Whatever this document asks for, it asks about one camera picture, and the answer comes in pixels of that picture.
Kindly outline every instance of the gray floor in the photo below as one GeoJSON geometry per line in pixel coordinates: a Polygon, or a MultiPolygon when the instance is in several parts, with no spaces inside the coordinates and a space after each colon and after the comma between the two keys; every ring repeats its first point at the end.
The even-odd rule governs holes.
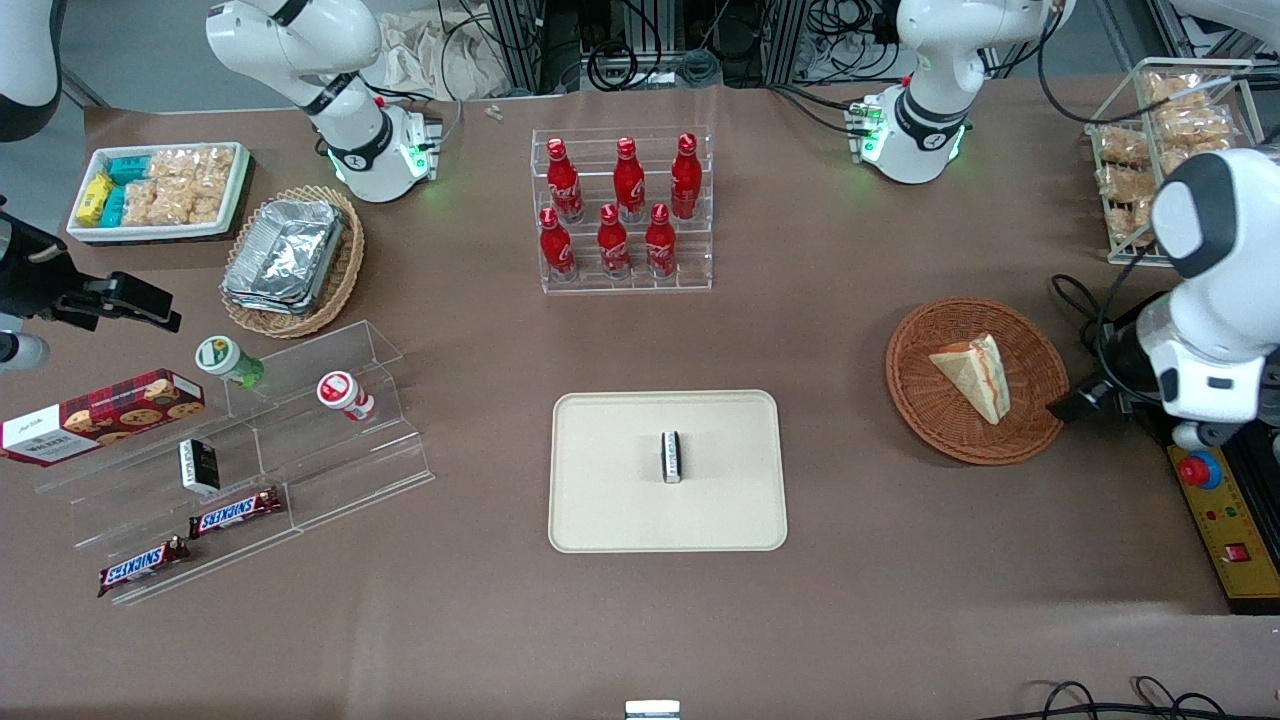
{"type": "MultiPolygon", "coordinates": [[[[375,13],[435,6],[433,0],[366,4],[375,13]]],[[[287,106],[283,97],[227,70],[214,58],[204,32],[210,5],[211,0],[69,0],[63,61],[116,108],[168,113],[287,106]]],[[[1140,13],[1134,17],[1126,8],[1117,10],[1124,10],[1117,24],[1135,56],[1156,53],[1143,41],[1149,29],[1139,29],[1149,18],[1140,13]]],[[[562,61],[571,56],[564,55],[562,61]]],[[[559,69],[547,72],[559,74],[559,69]]],[[[1094,0],[1079,0],[1070,22],[1048,44],[1047,73],[1120,69],[1094,0]]],[[[1015,76],[1028,73],[1034,73],[1034,63],[1024,64],[1015,76]]],[[[10,199],[8,209],[45,229],[61,225],[78,184],[83,152],[82,115],[67,101],[36,137],[0,145],[0,192],[10,199]]]]}

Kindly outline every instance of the cookie picture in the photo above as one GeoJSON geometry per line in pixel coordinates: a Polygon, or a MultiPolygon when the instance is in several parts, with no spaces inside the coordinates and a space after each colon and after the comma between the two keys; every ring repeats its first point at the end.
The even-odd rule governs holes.
{"type": "Polygon", "coordinates": [[[120,421],[125,425],[152,425],[159,423],[164,415],[159,410],[150,410],[143,407],[142,410],[129,410],[120,415],[120,421]]]}
{"type": "Polygon", "coordinates": [[[169,405],[174,400],[178,400],[178,388],[172,382],[161,378],[148,384],[142,392],[142,397],[156,405],[169,405]]]}
{"type": "Polygon", "coordinates": [[[115,445],[132,434],[133,433],[106,433],[105,436],[97,438],[97,442],[105,447],[108,445],[115,445]]]}
{"type": "Polygon", "coordinates": [[[97,430],[97,425],[93,424],[93,419],[90,418],[88,410],[77,410],[72,413],[67,421],[63,423],[63,428],[73,433],[92,433],[97,430]]]}
{"type": "Polygon", "coordinates": [[[202,402],[183,402],[182,405],[174,405],[173,407],[170,407],[169,416],[173,418],[174,420],[179,420],[182,418],[191,418],[192,415],[198,415],[204,410],[205,405],[202,402]]]}

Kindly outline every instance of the white cloth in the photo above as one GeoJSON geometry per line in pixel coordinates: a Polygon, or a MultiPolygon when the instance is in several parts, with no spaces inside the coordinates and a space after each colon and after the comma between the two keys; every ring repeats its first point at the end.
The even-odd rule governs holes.
{"type": "MultiPolygon", "coordinates": [[[[486,4],[471,5],[471,10],[480,17],[489,14],[486,4]]],[[[494,32],[493,20],[467,22],[470,19],[471,15],[465,10],[447,9],[442,28],[440,14],[434,8],[383,13],[378,18],[385,55],[381,86],[388,90],[426,92],[440,100],[448,100],[451,95],[462,100],[493,97],[511,90],[506,63],[499,55],[502,49],[480,27],[494,32]],[[442,58],[445,35],[463,22],[467,24],[453,33],[442,58]],[[448,90],[444,86],[445,76],[448,90]]]]}

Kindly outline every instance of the small bottle with green cap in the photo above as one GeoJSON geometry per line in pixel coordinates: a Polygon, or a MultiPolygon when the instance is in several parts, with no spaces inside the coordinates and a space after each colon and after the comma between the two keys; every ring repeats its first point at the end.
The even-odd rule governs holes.
{"type": "Polygon", "coordinates": [[[262,379],[262,361],[241,351],[227,336],[215,334],[196,348],[196,365],[216,378],[251,388],[262,379]]]}

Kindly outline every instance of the aluminum foil container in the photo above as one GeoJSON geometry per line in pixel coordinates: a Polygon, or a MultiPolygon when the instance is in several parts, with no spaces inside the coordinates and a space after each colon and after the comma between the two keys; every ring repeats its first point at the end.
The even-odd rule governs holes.
{"type": "Polygon", "coordinates": [[[242,307],[315,309],[342,236],[342,211],[323,201],[274,200],[259,213],[221,290],[242,307]]]}

